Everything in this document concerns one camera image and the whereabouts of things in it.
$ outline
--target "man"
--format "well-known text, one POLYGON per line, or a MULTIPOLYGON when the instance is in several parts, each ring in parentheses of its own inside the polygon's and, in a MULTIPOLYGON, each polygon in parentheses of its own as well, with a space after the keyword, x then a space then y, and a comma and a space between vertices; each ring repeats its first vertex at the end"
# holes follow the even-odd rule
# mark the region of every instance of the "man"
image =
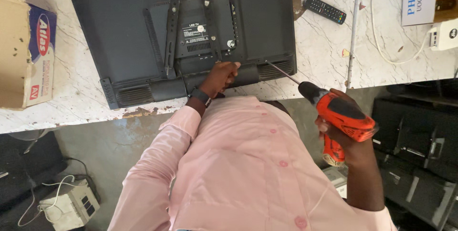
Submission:
POLYGON ((206 96, 224 92, 239 66, 215 64, 161 125, 123 182, 109 230, 395 231, 370 140, 358 143, 315 121, 344 149, 345 202, 287 113, 254 96, 215 99, 206 109, 206 96))

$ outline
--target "atlas box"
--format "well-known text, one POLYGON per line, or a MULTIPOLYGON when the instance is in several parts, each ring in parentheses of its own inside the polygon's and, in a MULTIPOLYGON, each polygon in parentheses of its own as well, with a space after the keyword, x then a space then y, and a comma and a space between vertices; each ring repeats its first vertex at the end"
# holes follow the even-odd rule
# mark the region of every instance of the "atlas box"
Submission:
POLYGON ((0 108, 52 99, 56 14, 24 0, 0 0, 0 108))

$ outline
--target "concrete floor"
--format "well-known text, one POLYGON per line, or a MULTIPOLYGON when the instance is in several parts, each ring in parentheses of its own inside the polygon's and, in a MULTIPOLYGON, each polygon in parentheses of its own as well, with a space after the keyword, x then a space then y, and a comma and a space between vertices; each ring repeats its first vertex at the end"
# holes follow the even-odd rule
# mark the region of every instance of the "concrete floor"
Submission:
MULTIPOLYGON (((351 89, 347 91, 366 114, 370 114, 372 102, 383 87, 351 89)), ((326 167, 321 159, 323 141, 318 140, 314 124, 316 110, 304 99, 280 101, 294 119, 306 148, 320 167, 326 167)), ((122 190, 122 181, 129 169, 140 159, 141 153, 159 133, 158 127, 172 113, 133 117, 62 127, 55 131, 62 153, 85 162, 102 198, 100 210, 88 222, 89 230, 106 230, 122 190)), ((83 165, 70 161, 65 172, 83 173, 83 165)))

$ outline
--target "shirt button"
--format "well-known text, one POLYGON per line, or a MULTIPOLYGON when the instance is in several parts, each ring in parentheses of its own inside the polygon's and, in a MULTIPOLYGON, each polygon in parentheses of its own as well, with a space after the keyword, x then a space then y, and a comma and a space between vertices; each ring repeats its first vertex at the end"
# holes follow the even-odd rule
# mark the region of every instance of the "shirt button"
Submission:
POLYGON ((296 217, 294 219, 294 222, 296 223, 296 226, 298 228, 306 228, 307 227, 307 221, 303 217, 296 217))

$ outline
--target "cordless drill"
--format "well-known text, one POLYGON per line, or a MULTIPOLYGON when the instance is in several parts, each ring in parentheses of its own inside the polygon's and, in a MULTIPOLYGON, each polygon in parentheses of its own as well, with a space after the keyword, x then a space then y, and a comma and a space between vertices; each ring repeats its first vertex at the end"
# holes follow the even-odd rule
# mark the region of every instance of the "cordless drill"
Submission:
MULTIPOLYGON (((319 88, 311 82, 299 82, 276 65, 267 60, 266 63, 296 82, 299 85, 300 94, 316 107, 318 115, 353 140, 357 142, 365 141, 378 131, 375 121, 361 112, 356 105, 340 98, 335 93, 319 88)), ((333 166, 342 166, 345 162, 345 154, 342 146, 336 141, 331 140, 327 135, 324 136, 323 159, 329 165, 333 166)))

